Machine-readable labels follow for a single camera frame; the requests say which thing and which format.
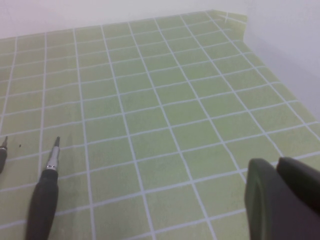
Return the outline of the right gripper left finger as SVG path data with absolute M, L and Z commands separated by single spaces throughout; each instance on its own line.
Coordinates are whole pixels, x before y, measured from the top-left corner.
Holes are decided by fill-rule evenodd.
M 249 161 L 245 207 L 252 240 L 318 240 L 320 213 L 303 203 L 262 158 Z

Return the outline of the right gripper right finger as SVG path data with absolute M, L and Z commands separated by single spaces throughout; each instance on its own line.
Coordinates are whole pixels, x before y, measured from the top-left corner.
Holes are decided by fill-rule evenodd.
M 281 157 L 277 173 L 290 190 L 317 214 L 320 213 L 320 172 L 291 157 Z

